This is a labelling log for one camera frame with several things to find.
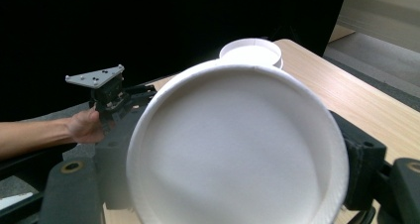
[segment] black background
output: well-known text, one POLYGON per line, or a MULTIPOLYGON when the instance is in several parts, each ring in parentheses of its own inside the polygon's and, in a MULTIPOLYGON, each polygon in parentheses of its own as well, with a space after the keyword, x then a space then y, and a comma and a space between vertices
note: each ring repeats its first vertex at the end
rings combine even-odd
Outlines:
POLYGON ((131 86, 216 58, 250 37, 321 56, 343 0, 0 0, 0 121, 89 100, 66 75, 125 67, 131 86))

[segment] table surface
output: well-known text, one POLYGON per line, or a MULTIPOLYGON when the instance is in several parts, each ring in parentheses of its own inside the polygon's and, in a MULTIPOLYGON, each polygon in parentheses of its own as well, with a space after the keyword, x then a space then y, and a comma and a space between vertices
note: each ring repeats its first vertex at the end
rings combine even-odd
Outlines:
MULTIPOLYGON (((420 160, 420 113, 359 80, 291 40, 275 42, 282 51, 283 70, 304 83, 331 111, 386 145, 385 159, 420 160)), ((159 90, 171 78, 153 83, 159 90)), ((336 223, 356 212, 341 210, 336 223)), ((106 210, 106 223, 141 223, 130 210, 106 210)))

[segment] white plate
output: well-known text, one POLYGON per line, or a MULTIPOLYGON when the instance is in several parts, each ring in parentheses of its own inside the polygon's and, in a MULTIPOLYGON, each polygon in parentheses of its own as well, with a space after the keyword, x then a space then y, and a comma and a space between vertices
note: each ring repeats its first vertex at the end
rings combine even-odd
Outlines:
POLYGON ((215 61, 174 77, 134 130, 127 179, 142 223, 333 223, 349 167, 332 115, 274 66, 215 61))

